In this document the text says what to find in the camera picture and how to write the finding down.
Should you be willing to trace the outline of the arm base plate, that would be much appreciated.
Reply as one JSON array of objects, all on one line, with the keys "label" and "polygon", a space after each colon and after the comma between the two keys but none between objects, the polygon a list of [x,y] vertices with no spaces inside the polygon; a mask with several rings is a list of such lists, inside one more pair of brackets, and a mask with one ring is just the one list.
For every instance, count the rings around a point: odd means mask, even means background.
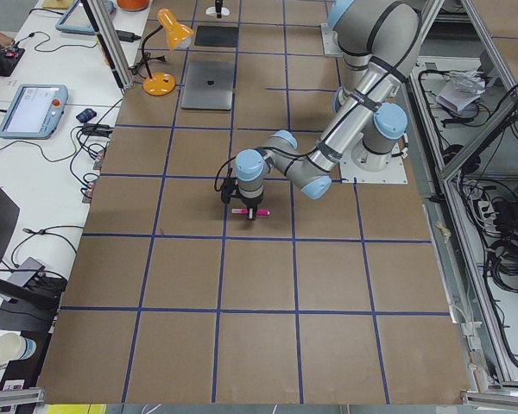
[{"label": "arm base plate", "polygon": [[349,184],[406,185],[407,174],[396,143],[389,154],[373,154],[359,140],[339,163],[341,179]]},{"label": "arm base plate", "polygon": [[327,23],[322,23],[320,25],[320,33],[324,56],[341,57],[343,52],[338,45],[337,34],[329,27]]}]

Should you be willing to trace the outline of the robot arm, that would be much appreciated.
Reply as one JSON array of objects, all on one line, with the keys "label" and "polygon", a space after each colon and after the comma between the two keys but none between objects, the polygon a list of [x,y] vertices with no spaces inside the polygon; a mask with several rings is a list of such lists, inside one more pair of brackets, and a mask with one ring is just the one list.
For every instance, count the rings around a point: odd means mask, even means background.
[{"label": "robot arm", "polygon": [[263,180],[272,170],[282,173],[310,199],[318,199],[332,183],[331,169],[365,127],[389,139],[400,136],[392,122],[380,117],[395,116],[386,99],[395,86],[405,82],[417,60],[420,13],[402,1],[337,1],[328,25],[351,73],[338,92],[340,107],[305,154],[299,153],[291,133],[279,130],[260,147],[236,156],[235,196],[244,203],[249,220],[256,218]]}]

